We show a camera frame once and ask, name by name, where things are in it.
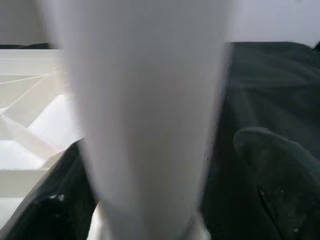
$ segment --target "white wall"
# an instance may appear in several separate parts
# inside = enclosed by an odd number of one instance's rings
[[[320,0],[233,0],[228,41],[320,41]],[[0,0],[0,44],[48,42],[36,0]]]
[[[228,41],[320,41],[320,0],[233,0]]]
[[[47,42],[35,0],[0,0],[0,45]]]

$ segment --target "white cylindrical object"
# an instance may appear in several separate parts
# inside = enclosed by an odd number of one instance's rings
[[[212,146],[227,1],[47,6],[115,239],[180,238],[196,215]]]

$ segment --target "white plastic container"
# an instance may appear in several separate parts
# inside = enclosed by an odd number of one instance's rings
[[[0,50],[0,229],[81,138],[57,50]]]

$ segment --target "white pole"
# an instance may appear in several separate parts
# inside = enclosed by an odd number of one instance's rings
[[[227,1],[47,6],[114,238],[181,238],[197,215],[212,147]]]

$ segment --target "dark green cloth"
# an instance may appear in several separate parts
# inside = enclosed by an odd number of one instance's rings
[[[262,127],[320,159],[320,54],[291,42],[235,43],[226,86],[201,205],[211,237],[298,239],[281,233],[266,210],[256,173],[235,152],[233,139],[239,129]]]
[[[233,145],[281,238],[320,239],[320,162],[300,144],[261,127],[240,129]]]

